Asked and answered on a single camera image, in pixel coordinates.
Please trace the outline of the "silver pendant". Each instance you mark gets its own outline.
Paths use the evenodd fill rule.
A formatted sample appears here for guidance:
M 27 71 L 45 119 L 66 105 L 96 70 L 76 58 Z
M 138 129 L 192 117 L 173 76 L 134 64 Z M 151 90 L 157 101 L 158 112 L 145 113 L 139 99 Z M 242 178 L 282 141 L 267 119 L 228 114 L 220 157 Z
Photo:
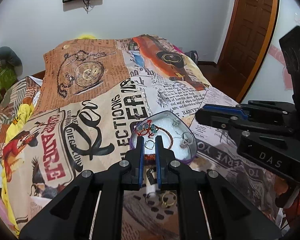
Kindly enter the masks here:
M 181 148 L 187 148 L 190 147 L 194 142 L 194 137 L 190 132 L 184 132 L 181 135 L 181 142 L 180 142 L 180 147 Z

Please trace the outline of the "gold hoop earrings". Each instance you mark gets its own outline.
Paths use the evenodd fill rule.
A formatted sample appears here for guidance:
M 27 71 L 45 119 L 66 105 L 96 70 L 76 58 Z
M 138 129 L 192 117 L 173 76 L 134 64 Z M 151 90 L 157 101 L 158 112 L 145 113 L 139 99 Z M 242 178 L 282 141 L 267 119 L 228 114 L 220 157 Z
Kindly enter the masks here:
M 162 207 L 170 208 L 177 202 L 177 195 L 173 191 L 165 191 L 161 196 Z

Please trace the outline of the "dark bag on floor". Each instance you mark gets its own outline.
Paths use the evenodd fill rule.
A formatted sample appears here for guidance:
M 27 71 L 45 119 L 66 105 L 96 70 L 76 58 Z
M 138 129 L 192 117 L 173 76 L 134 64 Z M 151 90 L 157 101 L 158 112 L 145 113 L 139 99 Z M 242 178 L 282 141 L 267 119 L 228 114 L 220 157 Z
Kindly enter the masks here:
M 198 64 L 198 54 L 196 50 L 191 50 L 185 53 L 195 64 Z

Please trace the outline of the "wooden door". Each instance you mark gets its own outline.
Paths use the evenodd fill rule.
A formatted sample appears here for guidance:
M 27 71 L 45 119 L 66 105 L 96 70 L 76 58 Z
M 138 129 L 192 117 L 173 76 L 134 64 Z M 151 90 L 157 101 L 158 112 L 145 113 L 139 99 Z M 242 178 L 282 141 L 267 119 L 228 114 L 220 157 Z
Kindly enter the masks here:
M 235 0 L 218 69 L 224 93 L 240 102 L 253 83 L 272 38 L 279 0 Z

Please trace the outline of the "newspaper print bed cover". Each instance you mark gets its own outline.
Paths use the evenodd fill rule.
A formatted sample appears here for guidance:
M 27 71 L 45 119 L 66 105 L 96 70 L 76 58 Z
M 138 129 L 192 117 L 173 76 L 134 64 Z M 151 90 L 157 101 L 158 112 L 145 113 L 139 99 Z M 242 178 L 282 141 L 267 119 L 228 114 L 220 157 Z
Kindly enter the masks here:
M 166 39 L 146 34 L 75 39 L 46 53 L 44 60 L 42 81 L 25 77 L 0 103 L 0 218 L 13 238 L 84 170 L 102 172 L 121 161 L 136 125 L 163 111 L 180 118 L 195 137 L 197 153 L 187 165 L 216 170 L 272 222 L 281 216 L 274 175 L 239 156 L 226 131 L 194 118 L 207 103 L 236 102 L 212 87 Z M 5 148 L 7 129 L 22 103 L 33 103 L 34 111 Z M 122 239 L 179 238 L 177 203 L 162 207 L 153 155 L 145 154 L 140 191 L 125 192 Z M 18 236 L 1 198 L 2 160 L 12 176 L 7 189 Z

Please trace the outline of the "yellow blanket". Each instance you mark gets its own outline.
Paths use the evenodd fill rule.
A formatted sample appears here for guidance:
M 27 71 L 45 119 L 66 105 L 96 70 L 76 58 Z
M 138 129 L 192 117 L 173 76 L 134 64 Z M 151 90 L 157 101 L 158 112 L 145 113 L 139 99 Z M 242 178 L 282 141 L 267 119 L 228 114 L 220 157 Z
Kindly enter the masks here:
M 14 116 L 9 128 L 7 129 L 6 132 L 6 139 L 5 139 L 5 148 L 8 147 L 11 141 L 13 141 L 13 138 L 21 131 L 21 129 L 24 127 L 24 125 L 27 123 L 29 120 L 30 116 L 32 115 L 34 111 L 34 105 L 31 103 L 30 105 L 27 103 L 22 103 L 19 106 L 19 109 Z M 7 183 L 11 180 L 11 174 L 8 174 L 8 170 L 10 169 L 8 167 L 8 163 L 6 160 L 2 160 L 2 168 L 3 171 L 1 173 L 2 177 L 2 193 L 1 193 L 1 198 L 2 201 L 6 207 L 7 210 L 7 217 L 9 222 L 11 222 L 12 226 L 10 226 L 11 230 L 19 235 L 20 229 L 17 226 L 12 207 L 9 201 L 9 196 L 8 196 L 8 189 L 7 189 Z

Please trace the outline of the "green patterned cloth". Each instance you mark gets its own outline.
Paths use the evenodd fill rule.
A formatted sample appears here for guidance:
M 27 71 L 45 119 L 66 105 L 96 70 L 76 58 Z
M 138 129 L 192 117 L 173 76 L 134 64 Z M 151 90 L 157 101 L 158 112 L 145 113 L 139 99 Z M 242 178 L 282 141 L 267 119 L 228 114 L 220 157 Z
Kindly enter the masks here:
M 0 102 L 4 94 L 18 81 L 14 68 L 10 65 L 0 67 Z

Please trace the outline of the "yellow round object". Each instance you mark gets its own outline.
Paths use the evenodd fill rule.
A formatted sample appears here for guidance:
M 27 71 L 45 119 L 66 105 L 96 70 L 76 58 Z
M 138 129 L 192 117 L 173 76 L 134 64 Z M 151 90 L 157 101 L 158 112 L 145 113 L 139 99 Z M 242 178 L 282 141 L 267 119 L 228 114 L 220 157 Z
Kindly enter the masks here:
M 80 35 L 78 37 L 78 39 L 81 39 L 81 40 L 90 40 L 90 39 L 96 39 L 96 37 L 93 36 L 93 35 L 90 35 L 90 34 L 83 34 L 83 35 Z

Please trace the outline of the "dark grey stuffed bag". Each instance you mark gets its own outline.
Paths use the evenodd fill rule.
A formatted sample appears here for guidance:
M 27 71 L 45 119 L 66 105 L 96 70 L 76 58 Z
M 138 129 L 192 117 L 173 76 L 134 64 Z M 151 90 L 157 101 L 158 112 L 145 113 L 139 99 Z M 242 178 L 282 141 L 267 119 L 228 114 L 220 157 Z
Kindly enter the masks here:
M 7 46 L 0 47 L 0 62 L 4 61 L 13 66 L 17 77 L 20 77 L 23 73 L 23 65 L 21 59 L 17 54 Z

